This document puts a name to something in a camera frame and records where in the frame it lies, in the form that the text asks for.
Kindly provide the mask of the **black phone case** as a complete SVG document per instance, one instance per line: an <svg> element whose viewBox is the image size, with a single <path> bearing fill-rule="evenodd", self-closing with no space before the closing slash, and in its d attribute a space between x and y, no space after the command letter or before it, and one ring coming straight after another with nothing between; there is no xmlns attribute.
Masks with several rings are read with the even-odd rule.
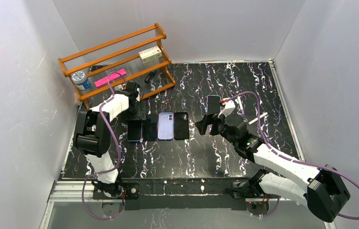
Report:
<svg viewBox="0 0 359 229"><path fill-rule="evenodd" d="M185 140L189 138L189 115L187 112L174 113L174 139Z"/></svg>

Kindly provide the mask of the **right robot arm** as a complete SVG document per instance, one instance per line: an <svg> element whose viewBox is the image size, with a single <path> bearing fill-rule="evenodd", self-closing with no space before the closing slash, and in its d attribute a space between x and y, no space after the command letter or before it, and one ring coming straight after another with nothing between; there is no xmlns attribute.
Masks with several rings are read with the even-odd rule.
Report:
<svg viewBox="0 0 359 229"><path fill-rule="evenodd" d="M271 169L260 171L249 180L249 189L274 194L306 206L324 222L333 222L350 193L341 174L332 166L310 166L289 156L248 131L246 122L237 114L206 114L195 123L204 135L211 126L210 135L220 135L231 143L244 159Z"/></svg>

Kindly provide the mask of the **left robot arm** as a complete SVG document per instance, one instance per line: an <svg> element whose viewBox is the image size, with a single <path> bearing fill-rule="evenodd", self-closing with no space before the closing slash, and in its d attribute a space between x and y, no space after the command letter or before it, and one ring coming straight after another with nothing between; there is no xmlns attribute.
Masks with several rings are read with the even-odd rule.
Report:
<svg viewBox="0 0 359 229"><path fill-rule="evenodd" d="M90 161L97 177L92 184L100 190L119 189L119 165L113 163L108 152L111 140L117 139L110 123L120 115L128 124L141 126L146 114L145 103L140 98L141 86L128 82L123 90L113 92L98 106L78 112L73 146Z"/></svg>

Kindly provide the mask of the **lavender phone case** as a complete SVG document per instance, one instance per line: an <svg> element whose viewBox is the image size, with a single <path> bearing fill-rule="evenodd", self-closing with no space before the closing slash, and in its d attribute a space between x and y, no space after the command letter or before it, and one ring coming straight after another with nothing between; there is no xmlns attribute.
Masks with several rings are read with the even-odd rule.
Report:
<svg viewBox="0 0 359 229"><path fill-rule="evenodd" d="M172 140L174 138L174 114L170 112L160 113L158 115L159 140Z"/></svg>

